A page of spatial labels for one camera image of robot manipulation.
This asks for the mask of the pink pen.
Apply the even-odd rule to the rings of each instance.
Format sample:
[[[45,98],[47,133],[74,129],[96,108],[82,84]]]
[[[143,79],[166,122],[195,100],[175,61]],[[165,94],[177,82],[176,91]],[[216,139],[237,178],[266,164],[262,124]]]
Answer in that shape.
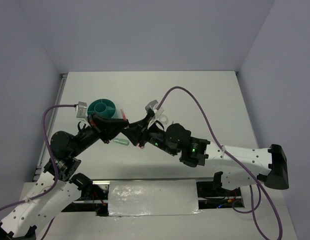
[[[121,113],[121,115],[122,115],[122,119],[123,119],[124,121],[127,121],[126,114],[125,114],[125,112],[124,112],[124,110],[123,110],[122,108],[120,109],[120,113]]]

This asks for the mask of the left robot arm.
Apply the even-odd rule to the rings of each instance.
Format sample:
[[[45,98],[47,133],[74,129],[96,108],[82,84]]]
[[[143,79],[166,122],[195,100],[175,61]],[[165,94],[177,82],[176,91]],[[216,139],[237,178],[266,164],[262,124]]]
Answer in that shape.
[[[88,125],[79,127],[76,135],[58,131],[51,137],[50,160],[35,186],[0,220],[0,240],[35,240],[37,233],[71,202],[92,196],[96,187],[86,175],[76,173],[81,164],[77,157],[98,140],[108,144],[129,123],[95,113],[87,121]]]

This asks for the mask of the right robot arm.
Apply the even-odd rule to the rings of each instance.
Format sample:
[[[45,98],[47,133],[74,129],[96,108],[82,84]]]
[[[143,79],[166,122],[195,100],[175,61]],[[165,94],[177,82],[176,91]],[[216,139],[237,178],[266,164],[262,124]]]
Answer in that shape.
[[[147,117],[129,124],[122,133],[134,146],[149,143],[171,156],[179,155],[179,161],[188,167],[217,167],[212,190],[218,196],[258,182],[274,190],[289,188],[287,158],[278,144],[268,148],[218,146],[207,139],[192,137],[191,131],[179,123],[163,130]]]

